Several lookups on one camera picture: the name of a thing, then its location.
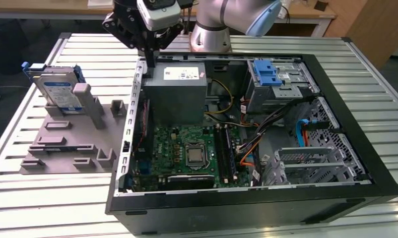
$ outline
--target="ram slot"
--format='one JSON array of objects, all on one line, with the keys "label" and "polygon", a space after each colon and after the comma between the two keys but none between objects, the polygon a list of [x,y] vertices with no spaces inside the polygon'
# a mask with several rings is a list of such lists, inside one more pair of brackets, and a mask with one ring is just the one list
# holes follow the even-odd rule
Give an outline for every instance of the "ram slot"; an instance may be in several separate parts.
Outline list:
[{"label": "ram slot", "polygon": [[224,150],[224,140],[225,136],[221,132],[221,128],[213,126],[213,138],[214,138],[214,152],[218,170],[218,180],[221,183],[228,183],[228,167],[226,167],[226,155]]},{"label": "ram slot", "polygon": [[216,146],[218,178],[222,183],[228,183],[237,179],[228,129],[224,127],[213,127],[213,138]]},{"label": "ram slot", "polygon": [[232,148],[232,145],[230,145],[230,136],[229,136],[229,130],[226,129],[226,126],[225,128],[222,128],[222,131],[224,131],[224,134],[225,134],[225,145],[226,145],[226,148],[225,148],[225,153],[226,153],[226,163],[228,163],[228,166],[229,166],[229,169],[228,169],[228,173],[229,173],[229,182],[232,182],[233,180],[237,179],[237,176],[236,176],[236,162],[234,162],[234,157],[233,157],[233,148]]}]

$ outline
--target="motherboard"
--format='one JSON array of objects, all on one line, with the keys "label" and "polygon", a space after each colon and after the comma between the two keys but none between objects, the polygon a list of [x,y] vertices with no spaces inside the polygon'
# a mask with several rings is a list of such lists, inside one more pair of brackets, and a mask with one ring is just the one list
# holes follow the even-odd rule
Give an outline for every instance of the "motherboard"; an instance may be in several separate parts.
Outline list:
[{"label": "motherboard", "polygon": [[237,171],[236,126],[155,127],[150,160],[137,162],[141,191],[248,186],[248,170]]}]

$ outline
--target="blue hard drive label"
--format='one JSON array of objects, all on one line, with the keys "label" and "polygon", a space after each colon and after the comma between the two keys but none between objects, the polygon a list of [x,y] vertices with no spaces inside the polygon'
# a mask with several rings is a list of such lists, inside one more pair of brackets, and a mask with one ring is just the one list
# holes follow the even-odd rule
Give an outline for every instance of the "blue hard drive label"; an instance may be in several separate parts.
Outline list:
[{"label": "blue hard drive label", "polygon": [[43,86],[70,87],[70,83],[65,82],[45,82]]},{"label": "blue hard drive label", "polygon": [[66,113],[81,111],[81,104],[71,93],[73,86],[67,82],[43,82],[43,89],[57,105]]}]

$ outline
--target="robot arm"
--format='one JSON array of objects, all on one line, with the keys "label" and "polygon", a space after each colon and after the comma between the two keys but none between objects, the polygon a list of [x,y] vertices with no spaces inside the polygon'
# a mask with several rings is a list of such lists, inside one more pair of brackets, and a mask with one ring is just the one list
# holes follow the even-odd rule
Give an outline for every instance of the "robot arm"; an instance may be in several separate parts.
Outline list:
[{"label": "robot arm", "polygon": [[[230,48],[228,27],[246,35],[261,36],[280,11],[278,0],[200,0],[197,22],[190,37],[193,51],[224,52]],[[138,49],[147,67],[182,29],[180,10],[192,0],[114,0],[113,12],[102,27],[126,45]]]},{"label": "robot arm", "polygon": [[102,27],[129,49],[138,50],[147,67],[154,67],[158,49],[166,48],[182,29],[180,10],[189,7],[192,0],[114,0]]}]

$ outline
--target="sticker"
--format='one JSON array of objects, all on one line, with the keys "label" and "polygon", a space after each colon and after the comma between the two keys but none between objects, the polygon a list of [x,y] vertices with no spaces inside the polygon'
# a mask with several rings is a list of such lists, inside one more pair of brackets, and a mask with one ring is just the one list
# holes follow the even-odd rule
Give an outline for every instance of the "sticker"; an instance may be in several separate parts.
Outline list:
[{"label": "sticker", "polygon": [[45,82],[43,89],[57,107],[67,112],[81,110],[81,104],[71,93],[71,85],[66,82]]},{"label": "sticker", "polygon": [[45,151],[59,151],[58,148],[43,148]]},{"label": "sticker", "polygon": [[278,79],[288,79],[289,80],[289,75],[288,75],[288,73],[278,73],[277,74],[277,78]]},{"label": "sticker", "polygon": [[198,79],[198,67],[165,67],[164,80],[196,80]]},{"label": "sticker", "polygon": [[260,179],[260,174],[257,173],[256,170],[252,171],[252,176],[253,176],[253,178],[258,181],[258,179]]},{"label": "sticker", "polygon": [[270,156],[264,155],[260,159],[261,162],[266,162],[270,159]]},{"label": "sticker", "polygon": [[246,113],[246,106],[245,105],[240,105],[240,113]]}]

